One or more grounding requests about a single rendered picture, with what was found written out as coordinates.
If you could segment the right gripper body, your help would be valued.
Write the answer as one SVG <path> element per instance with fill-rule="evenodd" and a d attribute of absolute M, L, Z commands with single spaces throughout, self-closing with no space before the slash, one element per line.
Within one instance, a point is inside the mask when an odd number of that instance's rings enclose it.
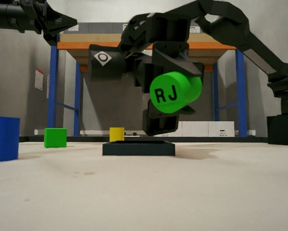
<path fill-rule="evenodd" d="M 181 41 L 187 42 L 190 34 L 191 18 L 185 14 L 153 12 L 146 18 L 146 42 Z M 134 86 L 141 87 L 143 93 L 150 93 L 152 81 L 159 75 L 173 72 L 151 62 L 152 56 L 145 55 L 134 59 L 132 75 Z M 179 117 L 164 117 L 151 119 L 149 117 L 149 102 L 142 115 L 142 130 L 148 136 L 175 132 L 178 129 Z"/>

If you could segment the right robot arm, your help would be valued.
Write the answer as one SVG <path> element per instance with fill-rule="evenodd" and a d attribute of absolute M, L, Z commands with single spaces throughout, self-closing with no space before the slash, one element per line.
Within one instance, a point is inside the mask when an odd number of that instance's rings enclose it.
<path fill-rule="evenodd" d="M 89 45 L 89 82 L 120 82 L 126 74 L 134 80 L 134 59 L 147 55 L 141 52 L 153 44 L 146 42 L 146 18 L 150 13 L 130 19 L 117 47 Z M 241 9 L 230 2 L 195 0 L 165 13 L 189 15 L 191 23 L 197 23 L 202 32 L 223 45 L 236 47 L 267 74 L 267 86 L 274 97 L 281 98 L 281 115 L 288 115 L 288 63 L 281 61 L 250 31 L 249 19 Z M 207 14 L 218 17 L 209 22 Z"/>

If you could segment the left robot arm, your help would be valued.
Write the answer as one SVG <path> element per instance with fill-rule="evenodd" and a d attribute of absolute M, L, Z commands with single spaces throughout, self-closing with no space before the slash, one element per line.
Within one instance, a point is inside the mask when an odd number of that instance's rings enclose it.
<path fill-rule="evenodd" d="M 0 0 L 0 29 L 12 29 L 7 19 L 7 6 L 15 0 Z M 35 0 L 45 4 L 46 0 Z"/>

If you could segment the green cylinder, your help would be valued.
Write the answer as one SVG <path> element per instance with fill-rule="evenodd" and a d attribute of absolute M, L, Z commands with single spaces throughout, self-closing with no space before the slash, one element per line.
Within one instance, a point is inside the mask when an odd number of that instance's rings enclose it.
<path fill-rule="evenodd" d="M 174 113 L 195 101 L 202 92 L 200 77 L 191 77 L 179 72 L 157 76 L 150 85 L 150 98 L 163 113 Z"/>

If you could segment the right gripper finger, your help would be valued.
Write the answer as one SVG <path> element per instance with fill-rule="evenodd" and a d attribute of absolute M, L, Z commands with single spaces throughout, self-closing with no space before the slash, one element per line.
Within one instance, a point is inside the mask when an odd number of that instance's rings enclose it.
<path fill-rule="evenodd" d="M 170 114 L 167 114 L 167 113 L 163 113 L 161 111 L 159 111 L 155 106 L 154 104 L 152 103 L 152 101 L 149 102 L 149 117 L 151 119 L 158 119 L 158 118 L 164 118 L 164 117 L 172 117 L 172 116 L 178 116 L 179 114 L 183 114 L 183 115 L 193 115 L 195 114 L 196 111 L 186 105 L 184 106 L 183 108 L 179 109 L 178 111 L 174 112 L 174 113 L 170 113 Z"/>
<path fill-rule="evenodd" d="M 155 41 L 151 62 L 186 76 L 201 77 L 202 73 L 187 57 L 188 54 L 188 42 Z"/>

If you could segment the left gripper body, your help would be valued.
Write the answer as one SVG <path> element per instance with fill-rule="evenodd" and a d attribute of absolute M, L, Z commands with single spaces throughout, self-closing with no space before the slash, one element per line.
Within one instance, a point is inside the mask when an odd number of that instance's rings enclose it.
<path fill-rule="evenodd" d="M 47 30 L 44 25 L 44 4 L 35 0 L 20 0 L 18 5 L 18 1 L 13 1 L 13 4 L 7 6 L 7 19 L 11 28 L 20 33 L 25 33 L 26 30 L 41 34 L 43 30 L 46 42 L 50 46 L 57 46 L 58 34 L 52 37 L 50 29 Z"/>

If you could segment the green cube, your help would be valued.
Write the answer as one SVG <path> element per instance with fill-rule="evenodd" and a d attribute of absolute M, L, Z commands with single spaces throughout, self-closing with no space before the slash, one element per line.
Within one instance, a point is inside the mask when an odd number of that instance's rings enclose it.
<path fill-rule="evenodd" d="M 46 148 L 65 148 L 67 143 L 66 128 L 45 128 L 44 147 Z"/>

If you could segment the blue cylinder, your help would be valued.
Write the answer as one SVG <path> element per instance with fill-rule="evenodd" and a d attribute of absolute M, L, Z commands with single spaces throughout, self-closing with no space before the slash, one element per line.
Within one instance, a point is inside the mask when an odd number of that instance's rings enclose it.
<path fill-rule="evenodd" d="M 0 117 L 0 162 L 19 156 L 20 118 Z"/>

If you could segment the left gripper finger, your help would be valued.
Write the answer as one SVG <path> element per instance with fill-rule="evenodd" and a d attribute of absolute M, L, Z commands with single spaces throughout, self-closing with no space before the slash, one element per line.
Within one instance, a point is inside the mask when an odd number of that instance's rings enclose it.
<path fill-rule="evenodd" d="M 49 30 L 49 33 L 51 34 L 52 37 L 54 37 L 56 34 L 68 29 L 68 28 L 71 28 L 73 26 L 76 26 L 77 24 L 75 25 L 70 25 L 70 26 L 66 26 L 66 27 L 59 27 L 59 28 L 55 28 L 55 29 L 50 29 Z"/>
<path fill-rule="evenodd" d="M 44 25 L 46 28 L 55 29 L 77 24 L 77 20 L 67 15 L 61 14 L 51 8 L 45 1 L 44 4 Z"/>

